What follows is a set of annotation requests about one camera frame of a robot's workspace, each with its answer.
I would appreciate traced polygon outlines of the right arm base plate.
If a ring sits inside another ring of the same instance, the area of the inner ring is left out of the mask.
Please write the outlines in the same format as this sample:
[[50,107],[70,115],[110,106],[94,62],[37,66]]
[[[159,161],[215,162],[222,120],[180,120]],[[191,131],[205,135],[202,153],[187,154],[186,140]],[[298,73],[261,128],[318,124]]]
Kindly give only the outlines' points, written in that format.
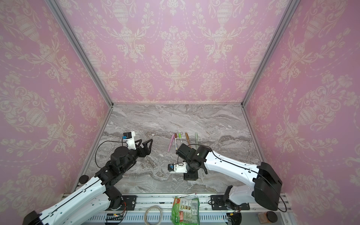
[[224,195],[211,195],[208,204],[211,206],[213,211],[224,211],[224,210],[233,210],[233,211],[249,211],[249,203],[242,203],[236,205],[232,201],[226,199]]

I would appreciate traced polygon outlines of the white marker pink tip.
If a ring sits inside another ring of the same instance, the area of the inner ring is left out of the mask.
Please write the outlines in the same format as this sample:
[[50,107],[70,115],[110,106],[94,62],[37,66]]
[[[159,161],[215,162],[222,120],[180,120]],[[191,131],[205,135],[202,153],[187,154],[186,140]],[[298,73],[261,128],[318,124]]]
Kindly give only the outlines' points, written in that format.
[[197,193],[183,194],[183,195],[176,196],[176,198],[190,197],[190,196],[195,196],[195,195],[197,195]]

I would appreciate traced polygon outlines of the white marker black tip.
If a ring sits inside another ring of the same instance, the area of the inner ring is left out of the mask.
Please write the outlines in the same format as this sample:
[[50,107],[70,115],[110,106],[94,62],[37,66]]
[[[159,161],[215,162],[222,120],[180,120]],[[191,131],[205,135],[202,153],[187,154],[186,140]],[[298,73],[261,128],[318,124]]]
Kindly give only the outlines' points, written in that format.
[[175,145],[175,151],[177,151],[178,150],[178,145],[177,145],[177,133],[174,133],[174,145]]

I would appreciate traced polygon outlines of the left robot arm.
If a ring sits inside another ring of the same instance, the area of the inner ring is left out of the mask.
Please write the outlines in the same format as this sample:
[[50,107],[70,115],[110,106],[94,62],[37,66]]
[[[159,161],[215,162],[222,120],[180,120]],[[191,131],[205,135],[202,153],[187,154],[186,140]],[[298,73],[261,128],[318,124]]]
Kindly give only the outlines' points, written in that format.
[[78,190],[40,213],[30,212],[23,219],[24,225],[77,225],[93,215],[117,209],[124,202],[121,192],[115,187],[125,172],[132,168],[138,158],[150,155],[153,140],[135,141],[134,149],[129,145],[116,148],[111,159]]

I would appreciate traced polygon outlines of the tan brown pen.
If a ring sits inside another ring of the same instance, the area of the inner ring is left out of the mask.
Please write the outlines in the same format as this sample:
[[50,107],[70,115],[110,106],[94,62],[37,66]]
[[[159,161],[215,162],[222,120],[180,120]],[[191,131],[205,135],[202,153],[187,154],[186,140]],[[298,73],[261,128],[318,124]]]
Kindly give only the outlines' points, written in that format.
[[186,137],[186,140],[187,140],[187,144],[190,147],[191,146],[191,141],[190,141],[190,138],[189,138],[189,135],[188,135],[187,132],[185,133],[185,137]]

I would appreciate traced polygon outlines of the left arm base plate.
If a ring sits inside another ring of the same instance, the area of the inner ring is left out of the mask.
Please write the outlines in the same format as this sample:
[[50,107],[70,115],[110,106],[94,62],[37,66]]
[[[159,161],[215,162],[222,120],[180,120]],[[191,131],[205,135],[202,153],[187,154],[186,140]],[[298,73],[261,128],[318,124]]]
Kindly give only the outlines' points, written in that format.
[[136,195],[125,195],[113,200],[110,204],[110,209],[116,211],[134,211],[136,203]]

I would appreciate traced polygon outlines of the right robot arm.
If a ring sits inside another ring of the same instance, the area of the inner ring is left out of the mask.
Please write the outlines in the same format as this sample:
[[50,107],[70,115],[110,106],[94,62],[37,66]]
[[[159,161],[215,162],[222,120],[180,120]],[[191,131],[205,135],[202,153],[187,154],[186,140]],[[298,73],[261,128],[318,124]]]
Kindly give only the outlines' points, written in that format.
[[270,210],[279,210],[283,201],[281,189],[283,182],[272,166],[261,162],[259,165],[243,163],[215,152],[209,146],[199,145],[197,149],[182,144],[176,155],[183,161],[168,165],[170,173],[181,173],[186,181],[198,179],[198,170],[205,173],[215,171],[232,177],[245,184],[245,187],[228,186],[223,201],[226,207],[239,208],[243,203],[255,202]]

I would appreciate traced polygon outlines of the pink pen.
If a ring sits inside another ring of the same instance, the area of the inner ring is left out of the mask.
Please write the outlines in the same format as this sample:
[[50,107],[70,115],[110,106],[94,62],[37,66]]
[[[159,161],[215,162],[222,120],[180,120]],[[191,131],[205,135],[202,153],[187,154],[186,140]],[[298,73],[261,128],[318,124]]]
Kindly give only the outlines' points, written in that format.
[[171,149],[171,147],[172,147],[172,144],[173,144],[174,139],[175,139],[175,134],[172,134],[171,139],[170,139],[170,143],[169,143],[169,146],[168,146],[168,150],[167,150],[167,152],[169,152],[169,151],[170,151],[170,149]]

